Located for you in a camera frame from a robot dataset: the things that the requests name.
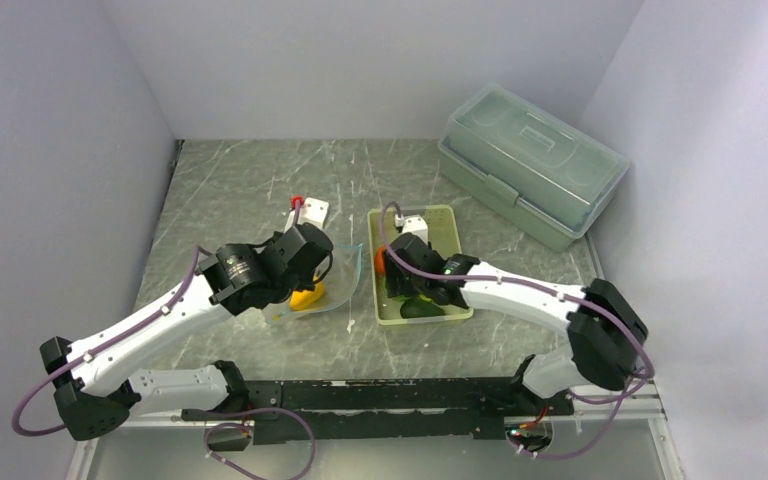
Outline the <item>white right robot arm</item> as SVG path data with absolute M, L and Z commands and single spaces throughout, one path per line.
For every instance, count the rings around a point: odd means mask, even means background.
M 525 361 L 515 375 L 511 401 L 534 415 L 550 397 L 594 385 L 623 393 L 638 364 L 647 373 L 648 330 L 616 287 L 597 279 L 563 285 L 515 275 L 469 255 L 444 259 L 418 235 L 403 233 L 385 246 L 411 288 L 439 305 L 500 312 L 534 323 L 562 338 L 554 350 Z

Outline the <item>pale green perforated basket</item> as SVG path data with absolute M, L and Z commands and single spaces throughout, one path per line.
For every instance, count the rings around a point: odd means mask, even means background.
M 461 243 L 456 226 L 453 209 L 448 205 L 427 205 L 420 207 L 402 207 L 405 216 L 421 215 L 429 227 L 429 240 L 431 247 L 443 258 L 461 253 Z M 446 315 L 441 317 L 403 319 L 399 314 L 399 308 L 407 297 L 389 298 L 385 288 L 385 277 L 377 275 L 374 271 L 373 259 L 375 251 L 382 246 L 379 220 L 382 209 L 375 208 L 367 212 L 368 237 L 370 245 L 369 266 L 372 279 L 372 298 L 374 314 L 380 326 L 396 327 L 405 325 L 419 325 L 425 323 L 449 323 L 463 322 L 470 319 L 473 309 L 462 309 L 456 306 L 440 306 Z

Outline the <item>yellow bell pepper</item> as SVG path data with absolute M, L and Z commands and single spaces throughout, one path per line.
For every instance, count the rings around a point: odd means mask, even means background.
M 292 311 L 306 310 L 318 302 L 325 291 L 323 282 L 316 283 L 312 290 L 294 291 L 289 300 L 289 308 Z

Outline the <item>clear zip top bag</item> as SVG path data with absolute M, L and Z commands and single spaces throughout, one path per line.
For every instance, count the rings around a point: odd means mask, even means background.
M 322 281 L 326 288 L 324 296 L 312 307 L 302 311 L 292 311 L 289 308 L 289 298 L 284 303 L 264 309 L 264 320 L 267 323 L 284 323 L 322 314 L 345 304 L 360 282 L 362 252 L 362 244 L 335 246 L 332 269 Z

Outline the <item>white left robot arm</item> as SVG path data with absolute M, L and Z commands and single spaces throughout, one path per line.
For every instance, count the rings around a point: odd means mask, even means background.
M 46 341 L 40 353 L 63 429 L 85 441 L 132 415 L 182 409 L 239 417 L 251 400 L 233 362 L 193 370 L 150 369 L 148 362 L 202 329 L 312 290 L 317 268 L 333 250 L 330 238 L 310 223 L 260 244 L 225 244 L 213 253 L 197 248 L 184 279 L 154 302 L 98 334 Z

